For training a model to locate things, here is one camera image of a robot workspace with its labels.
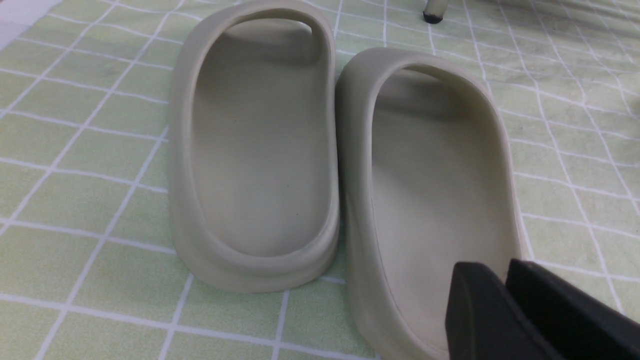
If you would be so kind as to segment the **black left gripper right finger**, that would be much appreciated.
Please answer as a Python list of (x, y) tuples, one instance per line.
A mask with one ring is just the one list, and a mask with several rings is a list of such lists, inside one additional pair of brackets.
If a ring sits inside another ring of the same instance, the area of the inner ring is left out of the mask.
[(638, 322), (541, 265), (512, 259), (506, 288), (525, 316), (567, 360), (637, 360)]

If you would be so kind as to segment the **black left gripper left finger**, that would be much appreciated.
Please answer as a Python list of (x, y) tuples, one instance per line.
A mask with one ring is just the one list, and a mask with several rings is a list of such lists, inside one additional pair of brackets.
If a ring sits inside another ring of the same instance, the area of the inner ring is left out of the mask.
[(445, 332), (451, 360), (562, 360), (502, 280), (479, 262), (452, 271)]

